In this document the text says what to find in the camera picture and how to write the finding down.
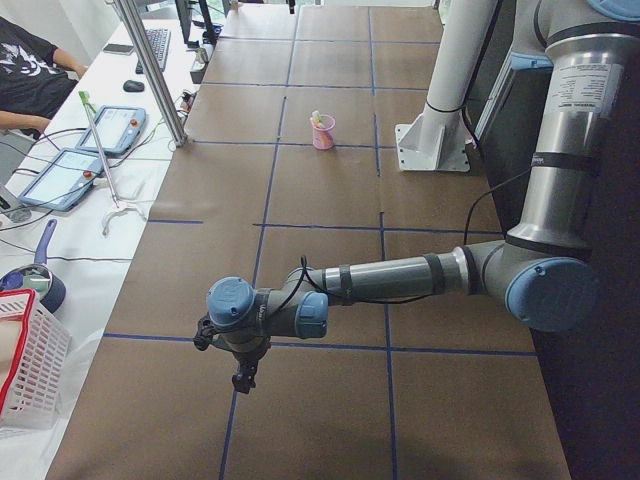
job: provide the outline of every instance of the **blue saucepan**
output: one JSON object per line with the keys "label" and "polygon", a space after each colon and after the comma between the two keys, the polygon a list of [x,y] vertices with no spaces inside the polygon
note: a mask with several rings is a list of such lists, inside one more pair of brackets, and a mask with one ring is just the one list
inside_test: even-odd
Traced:
{"label": "blue saucepan", "polygon": [[47,247],[57,224],[58,221],[55,219],[47,222],[42,237],[38,242],[32,264],[11,270],[0,279],[2,290],[16,290],[19,288],[35,290],[42,306],[51,313],[62,305],[67,293],[62,280],[56,277],[47,267]]}

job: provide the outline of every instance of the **tablet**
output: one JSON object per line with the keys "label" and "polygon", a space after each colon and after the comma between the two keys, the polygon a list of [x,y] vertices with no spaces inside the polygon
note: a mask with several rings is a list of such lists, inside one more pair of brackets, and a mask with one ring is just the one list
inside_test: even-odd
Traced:
{"label": "tablet", "polygon": [[[107,155],[122,155],[129,150],[144,127],[144,108],[104,105],[94,117],[100,144]],[[97,152],[96,142],[87,128],[76,145],[80,150]]]}
{"label": "tablet", "polygon": [[25,205],[67,211],[102,173],[102,161],[92,152],[63,148],[18,196]]}

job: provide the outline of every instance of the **black shirt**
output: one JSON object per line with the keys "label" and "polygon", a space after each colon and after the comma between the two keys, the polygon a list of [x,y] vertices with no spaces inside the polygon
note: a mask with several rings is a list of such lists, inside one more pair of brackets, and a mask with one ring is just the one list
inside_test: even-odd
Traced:
{"label": "black shirt", "polygon": [[0,110],[53,118],[77,83],[53,66],[56,49],[0,17]]}

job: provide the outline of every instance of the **white desk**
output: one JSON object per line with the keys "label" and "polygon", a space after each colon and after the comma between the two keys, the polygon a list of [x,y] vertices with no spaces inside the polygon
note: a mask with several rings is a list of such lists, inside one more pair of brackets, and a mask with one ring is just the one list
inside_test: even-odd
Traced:
{"label": "white desk", "polygon": [[[172,30],[170,52],[164,71],[172,98],[177,98],[184,89],[194,91],[189,75],[194,54],[188,52],[182,43],[177,21],[149,21],[145,22],[145,26],[168,27]],[[109,42],[130,43],[124,26],[116,29]],[[122,90],[122,84],[129,79],[147,83],[144,75],[135,74],[136,62],[136,55],[100,53],[45,133],[88,126],[78,95],[78,91],[86,90],[96,106],[108,104],[143,107],[148,117],[139,140],[144,139],[158,125],[162,116],[150,88],[142,93],[126,93]],[[79,138],[79,133],[64,134],[54,136],[53,141],[60,148],[74,147]],[[148,213],[162,184],[173,150],[174,145],[166,126],[158,126],[152,142],[135,150],[122,166],[112,171],[118,193],[126,196],[141,185],[136,201]],[[34,145],[29,155],[49,160],[56,151],[51,143],[43,141]],[[40,170],[44,165],[44,161],[26,158],[21,166]],[[31,176],[18,173],[7,186],[14,193],[19,193],[31,179]],[[127,212],[111,220],[109,235],[104,237],[101,220],[111,205],[109,188],[106,183],[102,183],[95,186],[71,211],[54,212],[50,217],[58,220],[58,226],[49,244],[49,257],[131,259],[146,222],[137,213]],[[32,220],[46,211],[35,209]],[[4,216],[2,221],[2,228],[13,226]],[[0,231],[0,238],[34,250],[44,225],[43,220],[25,227]],[[4,243],[0,243],[0,249],[0,272],[3,274],[33,261],[33,254]],[[67,287],[67,296],[55,316],[73,337],[61,381],[60,413],[51,430],[0,439],[1,480],[45,477],[118,297],[129,261],[69,262],[52,259],[48,265]]]}

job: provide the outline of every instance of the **white plastic basket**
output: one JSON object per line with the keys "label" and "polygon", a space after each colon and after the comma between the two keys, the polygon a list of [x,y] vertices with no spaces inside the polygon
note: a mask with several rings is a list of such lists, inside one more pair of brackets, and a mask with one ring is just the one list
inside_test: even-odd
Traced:
{"label": "white plastic basket", "polygon": [[50,428],[71,336],[33,290],[1,292],[0,322],[21,323],[9,374],[0,385],[0,437]]}

